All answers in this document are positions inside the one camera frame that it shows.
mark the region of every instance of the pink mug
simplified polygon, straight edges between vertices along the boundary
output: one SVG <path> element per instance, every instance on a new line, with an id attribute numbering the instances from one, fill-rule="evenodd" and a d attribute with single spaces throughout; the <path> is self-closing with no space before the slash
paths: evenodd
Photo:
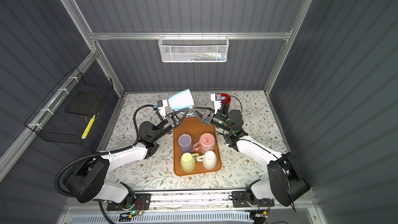
<path id="1" fill-rule="evenodd" d="M 213 151 L 215 145 L 216 138 L 210 133 L 205 133 L 202 134 L 199 142 L 195 143 L 192 148 L 194 151 L 201 150 L 202 153 L 205 153 L 207 151 Z"/>

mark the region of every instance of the white mesh basket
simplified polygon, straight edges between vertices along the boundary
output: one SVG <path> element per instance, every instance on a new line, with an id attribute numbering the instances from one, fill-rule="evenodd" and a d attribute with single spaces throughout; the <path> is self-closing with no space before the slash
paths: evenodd
<path id="1" fill-rule="evenodd" d="M 226 62 L 229 39 L 159 38 L 162 62 Z"/>

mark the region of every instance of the brown serving tray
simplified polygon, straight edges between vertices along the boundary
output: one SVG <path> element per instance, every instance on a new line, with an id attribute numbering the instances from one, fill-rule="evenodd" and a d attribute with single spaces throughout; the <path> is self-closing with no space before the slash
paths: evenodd
<path id="1" fill-rule="evenodd" d="M 200 136 L 203 133 L 211 133 L 216 138 L 214 153 L 216 153 L 217 164 L 216 167 L 214 167 L 214 169 L 211 170 L 206 169 L 205 167 L 203 167 L 202 162 L 196 162 L 196 167 L 193 171 L 185 172 L 182 170 L 180 160 L 183 153 L 180 150 L 180 147 L 178 146 L 178 138 L 184 132 L 191 136 L 193 143 L 198 142 Z M 200 122 L 198 118 L 185 118 L 182 121 L 181 125 L 174 129 L 174 173 L 176 175 L 182 176 L 182 175 L 192 175 L 192 174 L 199 174 L 206 172 L 216 172 L 220 169 L 221 169 L 221 158 L 220 158 L 220 152 L 218 150 L 217 137 L 216 137 L 216 132 L 214 130 L 214 126 L 213 125 L 207 126 L 206 124 Z"/>

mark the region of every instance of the table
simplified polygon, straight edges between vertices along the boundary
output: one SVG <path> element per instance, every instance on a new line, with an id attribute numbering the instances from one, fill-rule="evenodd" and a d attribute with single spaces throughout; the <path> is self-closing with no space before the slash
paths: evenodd
<path id="1" fill-rule="evenodd" d="M 192 93 L 195 107 L 211 107 L 212 92 Z M 242 103 L 242 118 L 244 130 L 256 141 L 273 150 L 287 152 L 280 131 L 276 126 L 271 108 L 263 91 L 227 91 L 229 95 L 238 97 Z M 120 112 L 107 146 L 112 150 L 131 145 L 136 140 L 133 124 L 135 110 L 145 104 L 156 104 L 157 101 L 169 98 L 174 93 L 136 93 L 128 94 Z M 239 102 L 232 98 L 232 109 L 240 109 Z M 143 121 L 159 123 L 153 109 L 141 109 L 137 114 L 137 125 Z M 158 143 L 160 147 L 156 153 L 144 160 L 125 164 L 107 174 L 106 179 L 113 182 L 122 181 L 133 190 L 160 189 L 209 189 L 245 187 L 251 182 L 262 179 L 268 180 L 267 168 L 253 161 L 250 157 L 226 146 L 222 135 L 217 134 L 222 168 L 218 172 L 197 175 L 177 176 L 173 166 L 173 134 L 165 135 Z"/>

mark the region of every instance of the yellow marker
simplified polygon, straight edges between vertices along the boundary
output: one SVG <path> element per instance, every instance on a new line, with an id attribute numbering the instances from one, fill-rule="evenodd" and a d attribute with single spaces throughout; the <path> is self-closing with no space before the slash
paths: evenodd
<path id="1" fill-rule="evenodd" d="M 85 139 L 85 138 L 87 137 L 88 132 L 90 132 L 90 128 L 91 128 L 91 126 L 93 125 L 95 119 L 96 119 L 96 116 L 94 115 L 94 116 L 90 119 L 90 121 L 88 122 L 88 125 L 87 125 L 86 129 L 85 129 L 84 132 L 83 132 L 82 139 Z"/>

